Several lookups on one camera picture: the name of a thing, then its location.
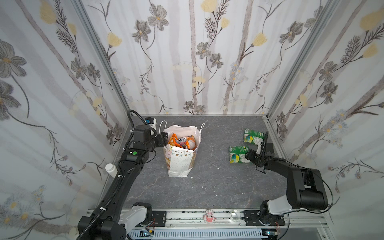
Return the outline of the orange red snack packet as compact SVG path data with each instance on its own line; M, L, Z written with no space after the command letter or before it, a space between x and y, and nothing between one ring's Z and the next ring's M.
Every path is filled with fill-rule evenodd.
M176 134L172 134L172 136L169 140L169 145L171 145L173 147L182 148L182 146L178 143L178 137Z

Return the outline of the green snack packet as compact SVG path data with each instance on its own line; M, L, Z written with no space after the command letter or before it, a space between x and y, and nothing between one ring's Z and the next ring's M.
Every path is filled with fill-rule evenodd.
M244 130L244 142L254 145L260 145L265 139L263 132L245 129Z
M251 161L246 159L246 154L249 148L246 146L231 146L229 147L230 163L244 163L248 164Z

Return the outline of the white cartoon paper bag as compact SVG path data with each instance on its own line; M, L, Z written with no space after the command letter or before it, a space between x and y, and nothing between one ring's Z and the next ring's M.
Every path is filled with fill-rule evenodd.
M168 133L168 144L164 147L164 156L167 164L169 177L187 177L195 164L195 159L199 146L202 142L202 130L205 124L199 128L195 126L181 127L172 125L167 127L167 121L162 121L159 126L160 132ZM169 145L172 134L176 134L178 139L182 137L194 136L197 147L194 151L184 147L178 148Z

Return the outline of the orange snack packet back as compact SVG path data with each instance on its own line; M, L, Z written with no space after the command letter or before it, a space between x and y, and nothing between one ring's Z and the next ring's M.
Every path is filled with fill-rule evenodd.
M194 151L197 147L196 140L194 136L187 137L185 142L185 148L188 150Z

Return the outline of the orange green Fox's candy bag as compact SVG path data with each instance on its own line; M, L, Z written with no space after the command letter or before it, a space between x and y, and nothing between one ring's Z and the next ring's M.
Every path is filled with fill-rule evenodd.
M191 137L182 137L182 138L179 138L177 139L177 143L184 147L186 146L187 144L189 144L189 141L191 140Z

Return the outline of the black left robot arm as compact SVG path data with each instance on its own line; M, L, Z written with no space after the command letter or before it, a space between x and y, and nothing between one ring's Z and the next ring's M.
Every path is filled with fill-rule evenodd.
M153 119L144 120L139 116L142 124L135 126L132 115L137 114L134 110L127 112L132 129L121 158L115 165L117 173L101 203L89 217L80 219L79 240L125 240L137 225L152 221L151 204L136 203L131 210L122 214L129 191L148 162L150 153L168 143L168 133L157 132L152 127Z

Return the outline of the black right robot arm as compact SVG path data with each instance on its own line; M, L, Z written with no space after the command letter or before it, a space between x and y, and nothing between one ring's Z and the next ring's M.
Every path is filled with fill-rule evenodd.
M317 169L295 165L284 158L275 156L274 144L268 142L268 132L245 130L246 143L257 145L250 149L245 158L265 174L271 171L286 178L286 194L260 205L258 221L261 225L278 225L280 220L291 213L306 212L323 214L334 205L334 195Z

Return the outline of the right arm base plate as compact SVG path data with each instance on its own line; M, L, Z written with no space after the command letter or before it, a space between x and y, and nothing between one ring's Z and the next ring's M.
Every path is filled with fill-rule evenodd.
M246 222L246 226L265 226L265 227L277 227L285 226L286 222L283 216L271 215L269 213L262 214L261 211L244 211L242 220Z

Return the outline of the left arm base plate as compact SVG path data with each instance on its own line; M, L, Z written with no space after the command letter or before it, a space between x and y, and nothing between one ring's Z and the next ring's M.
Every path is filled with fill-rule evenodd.
M152 216L149 220L145 220L143 223L139 223L136 227L165 227L167 219L166 211L152 211Z

